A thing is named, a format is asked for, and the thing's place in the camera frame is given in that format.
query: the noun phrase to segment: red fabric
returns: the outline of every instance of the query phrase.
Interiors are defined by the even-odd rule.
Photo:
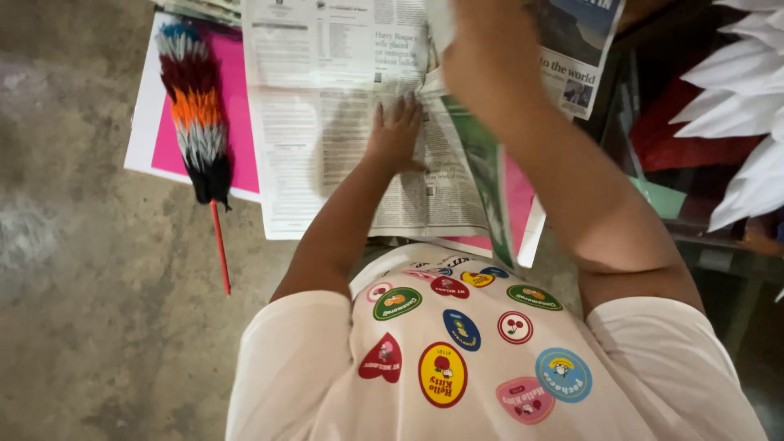
[[[675,78],[634,125],[629,136],[644,171],[739,164],[762,141],[762,136],[717,139],[673,137],[687,123],[668,124],[668,121],[700,92],[699,87]]]

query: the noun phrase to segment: red heart patch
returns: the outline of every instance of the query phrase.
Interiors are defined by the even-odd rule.
[[[461,282],[445,275],[435,279],[430,284],[430,288],[442,296],[453,296],[459,299],[468,298],[468,288]]]
[[[403,356],[397,341],[385,333],[381,340],[368,352],[359,363],[359,376],[369,380],[379,375],[384,377],[389,383],[397,383],[400,379],[400,366],[403,363]]]

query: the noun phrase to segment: pink paper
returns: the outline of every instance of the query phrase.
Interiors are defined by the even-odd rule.
[[[215,53],[220,70],[220,95],[226,112],[224,120],[229,124],[228,155],[233,166],[231,186],[258,193],[259,177],[256,174],[256,156],[253,153],[242,41],[212,32],[205,32],[204,37]],[[168,97],[163,104],[152,167],[187,175],[180,148],[177,146],[177,133],[172,121],[172,103]]]
[[[534,188],[528,182],[517,164],[514,163],[509,155],[506,156],[506,205],[509,210],[509,221],[512,229],[512,242],[514,243],[514,253],[520,253],[520,245],[525,235],[525,225],[528,223],[528,215],[531,213],[531,206],[534,202]],[[443,239],[464,245],[476,246],[485,250],[492,250],[490,238],[481,236],[460,236],[444,237]]]

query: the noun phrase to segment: person's left hand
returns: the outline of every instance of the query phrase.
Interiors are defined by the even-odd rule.
[[[373,117],[373,131],[363,161],[372,162],[397,174],[423,172],[426,167],[414,161],[414,146],[422,122],[422,105],[413,95],[401,97],[394,105],[390,121],[384,122],[384,108],[379,104]]]

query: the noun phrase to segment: green oval patch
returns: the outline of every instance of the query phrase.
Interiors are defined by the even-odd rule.
[[[529,285],[510,286],[506,290],[506,295],[514,301],[531,305],[535,308],[548,309],[550,311],[560,311],[564,307],[549,295],[545,290]]]
[[[389,320],[403,315],[422,304],[422,295],[412,288],[404,286],[393,288],[384,293],[373,305],[373,318]]]

